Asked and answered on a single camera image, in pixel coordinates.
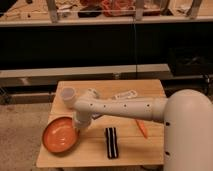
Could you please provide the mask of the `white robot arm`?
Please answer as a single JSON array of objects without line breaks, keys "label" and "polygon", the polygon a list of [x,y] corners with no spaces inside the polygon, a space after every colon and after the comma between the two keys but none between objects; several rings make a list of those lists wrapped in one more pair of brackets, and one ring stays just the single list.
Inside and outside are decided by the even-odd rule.
[{"label": "white robot arm", "polygon": [[73,108],[77,128],[93,113],[162,122],[164,171],[213,171],[213,103],[198,91],[125,100],[95,99],[88,91]]}]

